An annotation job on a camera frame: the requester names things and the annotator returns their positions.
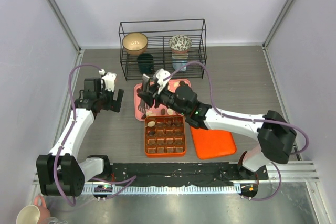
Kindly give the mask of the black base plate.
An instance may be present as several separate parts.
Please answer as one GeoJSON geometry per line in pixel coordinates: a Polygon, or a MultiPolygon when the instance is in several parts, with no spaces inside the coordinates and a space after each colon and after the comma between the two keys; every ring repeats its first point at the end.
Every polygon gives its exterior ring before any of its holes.
{"type": "Polygon", "coordinates": [[[266,166],[256,173],[239,170],[229,162],[200,163],[114,163],[110,165],[109,179],[120,182],[135,176],[132,186],[182,187],[229,186],[235,180],[268,180],[266,166]]]}

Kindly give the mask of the orange box lid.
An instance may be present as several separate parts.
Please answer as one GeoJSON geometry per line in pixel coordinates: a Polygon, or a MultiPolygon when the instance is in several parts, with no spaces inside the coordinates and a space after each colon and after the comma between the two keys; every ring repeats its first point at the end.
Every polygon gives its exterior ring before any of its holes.
{"type": "Polygon", "coordinates": [[[231,132],[191,128],[198,158],[211,159],[233,155],[237,147],[231,132]]]}

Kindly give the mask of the metal tongs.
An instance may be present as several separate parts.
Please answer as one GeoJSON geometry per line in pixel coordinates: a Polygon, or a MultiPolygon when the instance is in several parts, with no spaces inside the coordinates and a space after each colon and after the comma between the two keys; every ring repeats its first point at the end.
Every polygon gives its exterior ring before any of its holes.
{"type": "MultiPolygon", "coordinates": [[[[143,74],[141,91],[147,92],[149,84],[150,84],[150,77],[147,76],[146,74],[143,74]]],[[[140,104],[138,105],[138,111],[142,113],[141,119],[145,119],[146,118],[146,104],[142,99],[140,99],[140,104]]]]}

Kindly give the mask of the pink mug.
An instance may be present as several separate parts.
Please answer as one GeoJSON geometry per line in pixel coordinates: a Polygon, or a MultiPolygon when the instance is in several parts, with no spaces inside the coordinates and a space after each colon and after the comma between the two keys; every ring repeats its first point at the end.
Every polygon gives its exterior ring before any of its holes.
{"type": "Polygon", "coordinates": [[[16,218],[16,224],[38,224],[51,217],[46,201],[42,195],[34,198],[33,204],[24,207],[16,218]]]}

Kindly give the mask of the floral patterned bowl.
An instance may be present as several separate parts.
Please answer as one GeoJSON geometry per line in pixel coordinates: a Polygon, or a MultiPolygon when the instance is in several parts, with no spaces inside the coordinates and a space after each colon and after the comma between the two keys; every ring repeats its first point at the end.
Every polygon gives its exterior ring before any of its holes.
{"type": "Polygon", "coordinates": [[[186,35],[175,35],[169,40],[169,47],[173,53],[185,54],[192,46],[192,40],[186,35]]]}

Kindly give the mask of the dark green mug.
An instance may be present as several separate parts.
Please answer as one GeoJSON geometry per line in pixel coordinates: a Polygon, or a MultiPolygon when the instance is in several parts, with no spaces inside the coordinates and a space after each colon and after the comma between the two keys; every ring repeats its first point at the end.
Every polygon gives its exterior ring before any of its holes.
{"type": "Polygon", "coordinates": [[[154,74],[154,61],[151,54],[143,53],[137,56],[137,64],[141,74],[154,74]]]}

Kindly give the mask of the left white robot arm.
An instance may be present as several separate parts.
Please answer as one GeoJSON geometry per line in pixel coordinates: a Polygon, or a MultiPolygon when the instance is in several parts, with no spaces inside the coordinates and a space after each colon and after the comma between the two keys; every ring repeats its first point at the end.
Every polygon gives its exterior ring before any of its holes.
{"type": "Polygon", "coordinates": [[[102,110],[120,112],[124,90],[115,89],[115,73],[100,78],[86,78],[84,88],[75,99],[75,108],[53,148],[36,161],[40,190],[47,196],[81,194],[85,182],[96,177],[105,182],[112,174],[108,156],[90,155],[78,163],[77,157],[83,139],[102,110]]]}

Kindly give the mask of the pink tray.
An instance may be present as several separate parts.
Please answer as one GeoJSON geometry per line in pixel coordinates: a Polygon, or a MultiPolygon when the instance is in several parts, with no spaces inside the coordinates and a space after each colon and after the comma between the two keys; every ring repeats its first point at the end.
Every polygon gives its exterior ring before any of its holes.
{"type": "MultiPolygon", "coordinates": [[[[186,85],[191,87],[191,82],[188,79],[173,79],[170,80],[168,83],[168,90],[171,92],[175,92],[176,88],[180,86],[180,82],[183,81],[186,85]]],[[[148,108],[146,106],[146,112],[143,113],[138,109],[140,105],[141,99],[137,96],[138,94],[138,89],[142,88],[142,83],[138,83],[134,86],[133,93],[134,93],[134,115],[135,118],[139,121],[144,121],[143,115],[145,114],[146,116],[161,116],[161,111],[162,109],[165,110],[165,115],[177,115],[176,112],[173,112],[172,110],[169,110],[167,107],[164,105],[160,105],[158,108],[151,107],[148,108]]]]}

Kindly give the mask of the tan bowl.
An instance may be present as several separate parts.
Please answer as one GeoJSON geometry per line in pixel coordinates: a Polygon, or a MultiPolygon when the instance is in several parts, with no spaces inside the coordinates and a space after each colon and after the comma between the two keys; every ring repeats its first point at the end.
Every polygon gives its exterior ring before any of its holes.
{"type": "Polygon", "coordinates": [[[123,49],[130,55],[138,56],[148,47],[148,38],[142,33],[130,33],[122,40],[123,49]]]}

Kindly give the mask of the light blue mug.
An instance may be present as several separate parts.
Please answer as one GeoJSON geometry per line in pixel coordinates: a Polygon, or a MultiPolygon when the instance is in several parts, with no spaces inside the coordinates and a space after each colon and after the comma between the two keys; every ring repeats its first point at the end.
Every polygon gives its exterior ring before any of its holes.
{"type": "Polygon", "coordinates": [[[185,72],[187,67],[184,65],[187,64],[186,60],[173,60],[172,66],[174,70],[179,70],[179,72],[185,72]]]}

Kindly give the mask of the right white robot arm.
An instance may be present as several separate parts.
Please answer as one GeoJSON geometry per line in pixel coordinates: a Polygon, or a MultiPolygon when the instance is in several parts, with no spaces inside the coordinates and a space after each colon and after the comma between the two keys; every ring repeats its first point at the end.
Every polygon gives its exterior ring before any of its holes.
{"type": "Polygon", "coordinates": [[[163,105],[183,115],[192,128],[223,130],[256,140],[257,146],[245,151],[238,161],[237,173],[242,179],[250,179],[270,162],[287,164],[289,161],[297,133],[276,111],[248,115],[220,110],[199,101],[197,94],[186,84],[177,87],[175,92],[168,88],[160,91],[153,84],[137,96],[149,107],[163,105]]]}

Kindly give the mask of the orange chocolate box tray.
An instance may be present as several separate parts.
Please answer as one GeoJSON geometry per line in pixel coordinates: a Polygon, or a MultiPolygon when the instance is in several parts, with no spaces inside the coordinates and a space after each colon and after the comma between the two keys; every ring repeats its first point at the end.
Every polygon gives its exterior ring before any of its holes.
{"type": "Polygon", "coordinates": [[[144,120],[144,152],[150,158],[184,156],[184,118],[181,115],[147,117],[144,120]]]}

